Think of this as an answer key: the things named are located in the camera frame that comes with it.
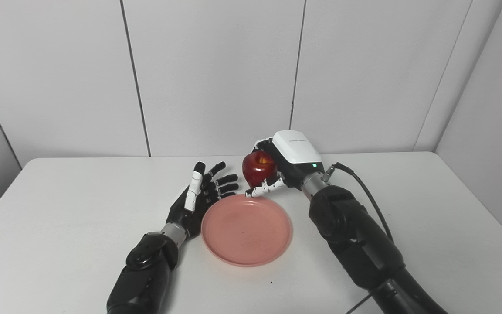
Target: red apple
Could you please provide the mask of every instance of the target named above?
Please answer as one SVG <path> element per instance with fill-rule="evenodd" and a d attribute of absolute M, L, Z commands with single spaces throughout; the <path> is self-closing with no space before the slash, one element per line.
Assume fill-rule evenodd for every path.
<path fill-rule="evenodd" d="M 276 172 L 276 164 L 272 157 L 262 151 L 255 151 L 243 159 L 243 177 L 250 187 L 258 187 L 267 177 Z"/>

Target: pink plate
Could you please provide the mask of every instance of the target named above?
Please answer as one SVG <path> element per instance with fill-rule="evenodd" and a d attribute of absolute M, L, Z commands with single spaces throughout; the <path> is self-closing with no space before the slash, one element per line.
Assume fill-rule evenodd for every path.
<path fill-rule="evenodd" d="M 207 248 L 235 266 L 259 266 L 277 259 L 289 245 L 288 215 L 270 199 L 233 195 L 205 214 L 201 227 Z"/>

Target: table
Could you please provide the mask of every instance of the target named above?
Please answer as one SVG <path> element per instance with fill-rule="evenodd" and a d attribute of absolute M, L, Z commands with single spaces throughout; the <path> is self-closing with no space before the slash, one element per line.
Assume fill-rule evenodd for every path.
<path fill-rule="evenodd" d="M 410 273 L 448 312 L 502 313 L 502 227 L 433 153 L 323 155 L 368 185 Z M 105 313 L 128 252 L 157 231 L 196 161 L 243 157 L 35 159 L 0 200 L 0 313 Z M 375 215 L 357 183 L 335 173 Z M 297 190 L 269 195 L 288 213 L 293 238 L 274 262 L 239 268 L 183 245 L 164 312 L 344 313 L 366 295 L 354 286 L 307 216 Z M 355 313 L 380 313 L 369 300 Z"/>

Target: robotic hand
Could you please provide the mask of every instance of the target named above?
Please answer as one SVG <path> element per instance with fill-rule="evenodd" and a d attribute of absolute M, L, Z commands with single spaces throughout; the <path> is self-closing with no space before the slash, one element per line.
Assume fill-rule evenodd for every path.
<path fill-rule="evenodd" d="M 207 210 L 219 199 L 235 194 L 237 175 L 213 181 L 225 162 L 205 173 L 205 165 L 195 165 L 191 184 L 170 208 L 160 232 L 145 234 L 127 255 L 126 266 L 108 298 L 108 314 L 156 314 L 168 288 L 170 273 L 177 265 L 178 248 L 201 232 Z"/>
<path fill-rule="evenodd" d="M 277 171 L 245 194 L 257 197 L 284 185 L 303 191 L 311 202 L 309 218 L 354 283 L 369 292 L 362 302 L 372 296 L 385 314 L 447 314 L 406 270 L 377 204 L 354 171 L 336 163 L 325 172 L 321 156 L 299 131 L 279 131 L 255 143 L 253 151 L 258 150 L 272 157 Z M 329 183 L 335 169 L 354 176 L 368 193 L 386 234 L 350 191 Z"/>

